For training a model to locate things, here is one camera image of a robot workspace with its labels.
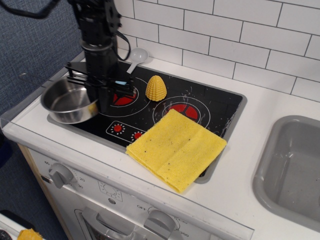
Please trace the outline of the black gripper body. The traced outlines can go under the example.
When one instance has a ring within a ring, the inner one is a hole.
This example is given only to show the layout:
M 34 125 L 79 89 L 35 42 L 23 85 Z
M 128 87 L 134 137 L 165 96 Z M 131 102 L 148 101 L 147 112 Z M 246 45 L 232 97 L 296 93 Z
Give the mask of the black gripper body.
M 73 83 L 90 84 L 98 88 L 109 87 L 115 89 L 115 94 L 133 96 L 135 90 L 132 77 L 126 85 L 116 85 L 115 80 L 119 78 L 117 63 L 119 55 L 114 52 L 112 44 L 90 45 L 83 44 L 84 62 L 68 62 L 66 68 L 69 72 L 69 80 Z

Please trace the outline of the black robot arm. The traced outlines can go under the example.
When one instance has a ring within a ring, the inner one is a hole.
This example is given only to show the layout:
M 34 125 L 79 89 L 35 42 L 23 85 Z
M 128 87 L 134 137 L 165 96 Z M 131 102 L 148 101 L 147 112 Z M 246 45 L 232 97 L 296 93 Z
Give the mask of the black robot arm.
M 107 114 L 114 96 L 136 93 L 131 74 L 119 64 L 129 58 L 118 53 L 117 38 L 127 40 L 119 32 L 122 16 L 112 0 L 70 0 L 69 4 L 81 32 L 85 61 L 67 63 L 68 78 L 84 85 L 89 99 L 97 101 L 99 112 Z

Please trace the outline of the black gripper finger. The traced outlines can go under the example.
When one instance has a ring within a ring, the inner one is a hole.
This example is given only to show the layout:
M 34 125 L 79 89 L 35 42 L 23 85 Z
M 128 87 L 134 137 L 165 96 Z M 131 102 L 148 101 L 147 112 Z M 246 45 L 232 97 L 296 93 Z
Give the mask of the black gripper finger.
M 116 90 L 113 87 L 100 87 L 98 89 L 99 111 L 100 113 L 108 113 L 113 103 Z
M 99 88 L 97 86 L 93 86 L 91 84 L 86 83 L 85 85 L 87 96 L 90 102 L 98 102 L 99 101 Z

